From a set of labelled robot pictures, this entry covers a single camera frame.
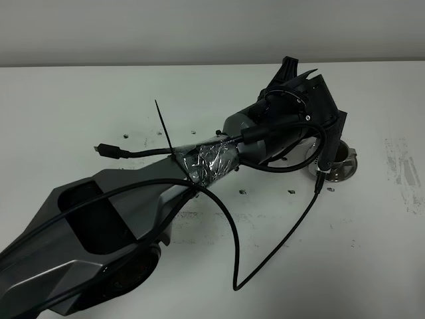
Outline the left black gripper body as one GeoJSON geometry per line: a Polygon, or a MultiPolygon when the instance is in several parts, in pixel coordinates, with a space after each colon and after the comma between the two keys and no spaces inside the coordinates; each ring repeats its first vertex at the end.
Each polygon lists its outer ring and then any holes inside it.
{"type": "Polygon", "coordinates": [[[274,84],[262,89],[254,104],[254,123],[257,126],[277,126],[307,122],[308,97],[299,90],[274,84]]]}

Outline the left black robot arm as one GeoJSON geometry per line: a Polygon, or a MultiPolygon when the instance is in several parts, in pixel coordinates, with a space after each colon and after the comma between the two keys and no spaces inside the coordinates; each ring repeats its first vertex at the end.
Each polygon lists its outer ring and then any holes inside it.
{"type": "Polygon", "coordinates": [[[125,295],[158,265],[194,197],[242,163],[260,165],[311,134],[308,73],[285,58],[257,101],[199,144],[161,150],[141,169],[105,169],[57,187],[1,253],[1,317],[63,316],[125,295]]]}

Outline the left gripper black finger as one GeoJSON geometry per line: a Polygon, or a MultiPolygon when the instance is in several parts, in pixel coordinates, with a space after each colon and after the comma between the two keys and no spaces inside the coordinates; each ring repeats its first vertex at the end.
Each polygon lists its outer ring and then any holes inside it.
{"type": "Polygon", "coordinates": [[[300,86],[300,85],[302,85],[307,80],[308,76],[315,71],[317,71],[317,69],[312,69],[312,70],[309,70],[309,71],[307,71],[303,74],[296,76],[295,78],[291,79],[288,82],[288,85],[289,86],[300,86]]]}
{"type": "Polygon", "coordinates": [[[276,73],[274,80],[281,84],[295,78],[298,75],[298,62],[296,58],[285,56],[282,60],[282,65],[276,73]]]}

